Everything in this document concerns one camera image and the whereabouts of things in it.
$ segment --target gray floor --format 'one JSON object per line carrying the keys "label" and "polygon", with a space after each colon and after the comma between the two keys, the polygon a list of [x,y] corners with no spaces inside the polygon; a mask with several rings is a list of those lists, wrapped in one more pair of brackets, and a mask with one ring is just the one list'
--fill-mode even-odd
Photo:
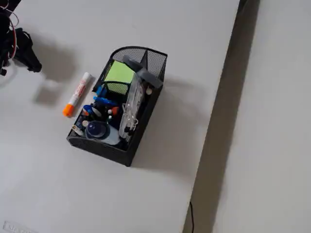
{"label": "gray floor", "polygon": [[[213,232],[258,8],[250,0],[236,19],[191,198],[195,233]],[[191,233],[190,211],[184,233]]]}

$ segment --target green sticky note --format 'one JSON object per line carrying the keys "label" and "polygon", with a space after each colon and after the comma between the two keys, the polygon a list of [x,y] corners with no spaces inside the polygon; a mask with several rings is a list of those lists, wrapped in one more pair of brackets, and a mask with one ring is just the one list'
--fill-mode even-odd
{"label": "green sticky note", "polygon": [[126,64],[118,61],[114,61],[106,78],[107,81],[131,83],[133,79],[134,71],[131,70]]}

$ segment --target clear plastic tape dispenser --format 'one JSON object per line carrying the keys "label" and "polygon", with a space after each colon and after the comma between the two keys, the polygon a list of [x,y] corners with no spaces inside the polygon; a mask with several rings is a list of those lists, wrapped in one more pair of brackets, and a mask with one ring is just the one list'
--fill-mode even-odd
{"label": "clear plastic tape dispenser", "polygon": [[144,68],[141,63],[131,59],[129,56],[124,56],[123,62],[135,72],[127,101],[122,105],[123,115],[119,128],[120,137],[128,142],[138,124],[136,116],[145,96],[146,85],[144,83],[148,83],[154,88],[159,88],[163,85],[163,82]]}

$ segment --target black device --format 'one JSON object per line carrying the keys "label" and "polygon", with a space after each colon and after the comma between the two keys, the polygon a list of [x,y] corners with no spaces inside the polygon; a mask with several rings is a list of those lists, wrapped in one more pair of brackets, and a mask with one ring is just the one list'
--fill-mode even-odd
{"label": "black device", "polygon": [[[19,2],[20,0],[9,1],[7,9],[13,11]],[[10,12],[2,7],[0,7],[0,75],[6,75],[5,67],[9,65],[8,61],[13,54],[15,44],[17,48],[14,59],[27,66],[29,71],[40,72],[42,65],[32,49],[33,41],[30,35],[22,28],[11,30]]]}

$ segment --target mesh basket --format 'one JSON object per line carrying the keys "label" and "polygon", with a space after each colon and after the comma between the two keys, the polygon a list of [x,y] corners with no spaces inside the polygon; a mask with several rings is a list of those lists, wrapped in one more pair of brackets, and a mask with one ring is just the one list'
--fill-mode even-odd
{"label": "mesh basket", "polygon": [[[96,92],[99,86],[105,84],[105,88],[107,89],[107,98],[117,100],[119,103],[126,101],[129,84],[120,82],[104,82],[104,80],[113,62],[122,62],[123,56],[125,55],[128,55],[130,58],[135,59],[137,62],[141,63],[150,73],[154,74],[161,81],[164,81],[167,60],[166,54],[149,48],[131,46],[120,48],[114,51],[111,54],[101,76],[94,85],[93,91]],[[67,140],[72,146],[113,160],[117,163],[130,166],[161,90],[162,87],[154,89],[152,94],[145,100],[144,104],[141,105],[138,114],[139,124],[137,125],[129,143],[125,144],[121,142],[117,146],[111,146],[96,139],[80,137],[73,130],[69,132]]]}

